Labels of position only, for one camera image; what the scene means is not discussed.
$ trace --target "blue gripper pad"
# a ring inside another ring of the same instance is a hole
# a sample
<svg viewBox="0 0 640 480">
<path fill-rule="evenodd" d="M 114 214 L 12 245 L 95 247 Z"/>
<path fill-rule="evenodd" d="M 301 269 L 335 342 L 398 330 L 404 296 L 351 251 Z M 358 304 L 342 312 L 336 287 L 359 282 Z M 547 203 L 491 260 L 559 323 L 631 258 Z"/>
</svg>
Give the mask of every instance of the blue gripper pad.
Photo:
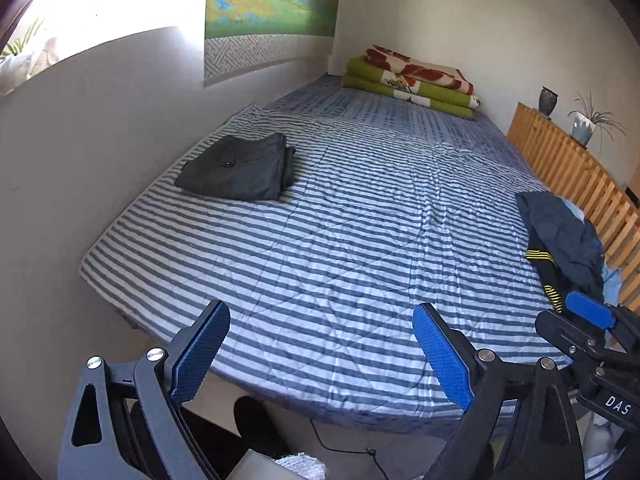
<svg viewBox="0 0 640 480">
<path fill-rule="evenodd" d="M 474 400 L 469 370 L 422 305 L 414 310 L 414 335 L 447 399 L 466 411 Z"/>
<path fill-rule="evenodd" d="M 583 317 L 598 328 L 613 328 L 616 325 L 616 318 L 606 306 L 587 298 L 580 292 L 570 292 L 566 295 L 564 302 L 568 310 Z"/>
<path fill-rule="evenodd" d="M 229 307 L 220 301 L 189 347 L 176 361 L 172 373 L 173 389 L 169 393 L 174 406 L 179 407 L 196 396 L 211 362 L 229 332 L 230 320 Z"/>
</svg>

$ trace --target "striped comforter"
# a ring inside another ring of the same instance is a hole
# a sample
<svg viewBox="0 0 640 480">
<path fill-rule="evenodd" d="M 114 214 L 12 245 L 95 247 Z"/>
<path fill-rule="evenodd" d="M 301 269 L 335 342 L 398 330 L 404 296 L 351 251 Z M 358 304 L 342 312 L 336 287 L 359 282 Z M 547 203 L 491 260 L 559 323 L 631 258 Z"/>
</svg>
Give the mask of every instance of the striped comforter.
<svg viewBox="0 0 640 480">
<path fill-rule="evenodd" d="M 173 182 L 225 135 L 285 132 L 297 182 L 280 202 L 193 196 Z M 514 193 L 529 173 L 420 136 L 249 107 L 150 186 L 88 251 L 81 275 L 164 339 L 212 298 L 231 329 L 212 370 L 308 416 L 446 434 L 460 415 L 412 335 L 433 303 L 476 348 L 562 360 L 534 330 L 548 308 L 524 259 Z"/>
<path fill-rule="evenodd" d="M 478 110 L 469 121 L 391 97 L 343 88 L 338 76 L 325 75 L 266 106 L 287 114 L 312 115 L 419 136 L 427 142 L 446 142 L 493 162 L 531 173 L 520 153 Z"/>
</svg>

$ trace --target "green blanket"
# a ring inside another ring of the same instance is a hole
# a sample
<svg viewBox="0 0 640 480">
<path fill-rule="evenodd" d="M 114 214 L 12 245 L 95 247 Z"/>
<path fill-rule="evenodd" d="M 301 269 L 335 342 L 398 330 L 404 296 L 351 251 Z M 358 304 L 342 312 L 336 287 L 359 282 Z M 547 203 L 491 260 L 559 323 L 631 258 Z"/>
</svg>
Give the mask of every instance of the green blanket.
<svg viewBox="0 0 640 480">
<path fill-rule="evenodd" d="M 354 57 L 347 63 L 347 72 L 372 83 L 380 83 L 403 92 L 437 99 L 450 105 L 466 108 L 478 108 L 480 99 L 474 95 L 466 95 L 455 90 L 449 90 L 424 81 L 418 81 L 407 76 L 394 74 L 389 70 L 378 68 L 364 61 L 364 56 Z"/>
<path fill-rule="evenodd" d="M 409 101 L 417 105 L 432 108 L 433 110 L 444 112 L 446 114 L 456 115 L 464 119 L 474 118 L 474 113 L 471 111 L 471 108 L 450 105 L 448 103 L 443 103 L 442 101 L 437 101 L 436 99 L 409 94 L 408 92 L 403 92 L 402 90 L 391 88 L 391 86 L 366 81 L 351 74 L 347 74 L 342 78 L 342 86 L 345 86 L 347 88 L 355 88 L 357 90 L 365 90 L 367 92 L 373 92 L 374 94 L 386 95 L 395 99 L 401 99 L 402 101 Z"/>
</svg>

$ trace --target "white flower pot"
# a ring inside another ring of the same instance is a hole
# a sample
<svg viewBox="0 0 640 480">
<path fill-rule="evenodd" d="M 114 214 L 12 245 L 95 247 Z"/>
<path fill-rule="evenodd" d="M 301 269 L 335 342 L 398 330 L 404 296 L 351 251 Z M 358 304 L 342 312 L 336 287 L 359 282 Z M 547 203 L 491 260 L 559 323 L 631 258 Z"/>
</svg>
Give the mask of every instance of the white flower pot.
<svg viewBox="0 0 640 480">
<path fill-rule="evenodd" d="M 596 125 L 591 122 L 584 114 L 577 112 L 575 114 L 574 129 L 571 132 L 571 136 L 580 142 L 584 147 L 587 146 L 587 142 L 591 139 L 593 132 L 596 129 Z"/>
</svg>

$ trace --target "potted plant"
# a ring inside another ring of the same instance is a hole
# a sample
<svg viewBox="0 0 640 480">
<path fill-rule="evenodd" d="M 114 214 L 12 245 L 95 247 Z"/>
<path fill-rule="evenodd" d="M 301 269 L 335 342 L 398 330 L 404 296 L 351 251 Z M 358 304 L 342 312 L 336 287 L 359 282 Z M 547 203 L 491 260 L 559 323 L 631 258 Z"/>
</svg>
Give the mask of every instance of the potted plant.
<svg viewBox="0 0 640 480">
<path fill-rule="evenodd" d="M 37 19 L 27 27 L 23 36 L 18 36 L 17 38 L 11 36 L 9 43 L 6 44 L 6 47 L 0 53 L 0 58 L 10 56 L 11 54 L 14 56 L 20 54 L 27 43 L 29 43 L 29 40 L 38 33 L 42 23 L 44 23 L 44 19 Z"/>
<path fill-rule="evenodd" d="M 575 140 L 586 147 L 596 127 L 600 128 L 600 149 L 602 149 L 603 130 L 609 134 L 611 140 L 614 140 L 613 135 L 611 135 L 612 128 L 619 130 L 626 137 L 625 127 L 618 121 L 613 120 L 613 114 L 611 112 L 595 110 L 593 100 L 591 99 L 591 91 L 589 91 L 589 99 L 587 101 L 582 98 L 580 92 L 576 93 L 578 94 L 578 98 L 574 100 L 582 105 L 584 111 L 574 110 L 567 115 L 567 117 L 569 117 L 571 114 L 575 114 L 574 129 L 571 133 L 571 136 Z"/>
</svg>

